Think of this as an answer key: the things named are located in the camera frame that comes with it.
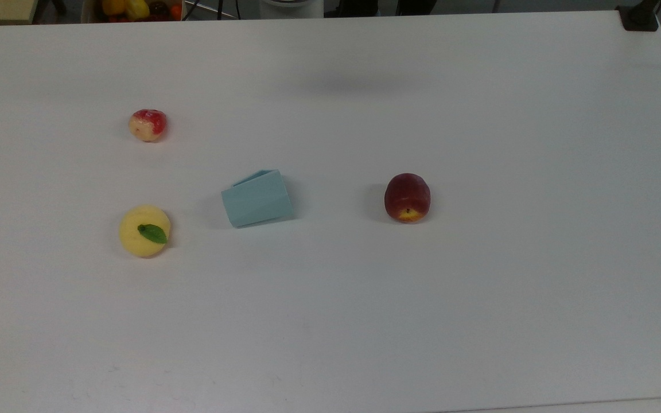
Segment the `fruit basket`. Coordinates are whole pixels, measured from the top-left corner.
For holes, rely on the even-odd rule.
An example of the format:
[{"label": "fruit basket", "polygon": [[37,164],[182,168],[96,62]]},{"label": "fruit basket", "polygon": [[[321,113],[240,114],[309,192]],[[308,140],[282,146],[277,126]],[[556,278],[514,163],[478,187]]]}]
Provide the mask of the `fruit basket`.
[{"label": "fruit basket", "polygon": [[[118,0],[116,3],[129,3],[132,0]],[[143,10],[144,5],[137,3],[136,5],[142,6],[142,10],[137,10],[136,15],[134,13],[126,13],[124,10],[123,13],[116,13],[120,6],[116,6],[117,10],[113,10],[113,0],[84,0],[83,10],[81,11],[81,23],[108,23],[108,22],[126,22],[126,21],[176,21],[184,13],[184,5],[182,0],[162,0],[165,6],[168,9],[166,15],[159,14],[156,15],[155,11],[159,13],[160,7],[154,7],[152,5],[154,0],[136,0],[137,2],[144,2],[149,8],[150,13],[147,15],[147,11]],[[102,7],[102,2],[112,2],[109,6],[112,6],[112,10],[109,10],[112,13],[112,16],[108,16],[104,13]]]}]

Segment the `green leaf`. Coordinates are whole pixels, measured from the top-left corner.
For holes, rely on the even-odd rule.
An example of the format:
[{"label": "green leaf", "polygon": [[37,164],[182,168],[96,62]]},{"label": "green leaf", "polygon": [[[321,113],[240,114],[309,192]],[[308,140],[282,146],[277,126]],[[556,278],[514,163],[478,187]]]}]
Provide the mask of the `green leaf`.
[{"label": "green leaf", "polygon": [[158,227],[157,225],[152,225],[150,223],[147,225],[139,225],[137,227],[137,231],[141,233],[142,237],[147,238],[153,243],[168,243],[168,236],[165,235],[165,232],[162,230],[162,228]]}]

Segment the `floor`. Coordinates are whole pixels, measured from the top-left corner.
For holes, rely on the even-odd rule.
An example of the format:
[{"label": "floor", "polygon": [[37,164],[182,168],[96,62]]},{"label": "floor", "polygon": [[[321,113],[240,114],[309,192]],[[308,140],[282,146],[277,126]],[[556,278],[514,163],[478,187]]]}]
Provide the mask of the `floor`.
[{"label": "floor", "polygon": [[[57,15],[52,3],[47,2],[40,11],[41,24],[75,24],[81,21],[84,0],[64,0],[68,12]],[[202,5],[217,7],[218,0],[202,0]],[[260,0],[226,0],[224,13],[236,15],[236,2],[241,7],[244,19],[259,18]],[[394,15],[396,0],[378,0],[381,15]],[[332,10],[338,0],[324,0],[325,10]],[[527,13],[528,11],[569,11],[569,10],[613,10],[617,5],[634,5],[636,0],[501,0],[499,13]],[[490,13],[493,0],[438,0],[433,14]],[[196,9],[191,16],[195,20],[212,20],[215,14]]]}]

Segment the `light blue paper cup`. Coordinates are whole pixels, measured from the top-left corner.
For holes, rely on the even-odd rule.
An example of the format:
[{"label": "light blue paper cup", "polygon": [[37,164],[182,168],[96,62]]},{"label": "light blue paper cup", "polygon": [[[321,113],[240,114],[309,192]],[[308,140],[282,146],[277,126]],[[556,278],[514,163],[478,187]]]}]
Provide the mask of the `light blue paper cup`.
[{"label": "light blue paper cup", "polygon": [[222,191],[223,207],[234,227],[292,215],[279,170],[260,170]]}]

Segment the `yellow fruit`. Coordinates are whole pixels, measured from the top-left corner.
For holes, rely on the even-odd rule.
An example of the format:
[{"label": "yellow fruit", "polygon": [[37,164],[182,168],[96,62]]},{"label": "yellow fruit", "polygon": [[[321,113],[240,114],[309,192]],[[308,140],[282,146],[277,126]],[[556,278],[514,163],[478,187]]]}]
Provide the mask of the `yellow fruit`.
[{"label": "yellow fruit", "polygon": [[126,11],[126,3],[124,0],[102,0],[102,9],[105,15],[120,15]]},{"label": "yellow fruit", "polygon": [[149,16],[149,6],[145,0],[125,0],[126,18],[135,21]]},{"label": "yellow fruit", "polygon": [[151,241],[140,232],[140,228],[143,230],[145,225],[159,227],[165,233],[165,240],[170,238],[170,219],[162,209],[154,205],[139,205],[129,209],[119,225],[119,240],[126,251],[136,256],[154,255],[165,248],[164,243]]}]

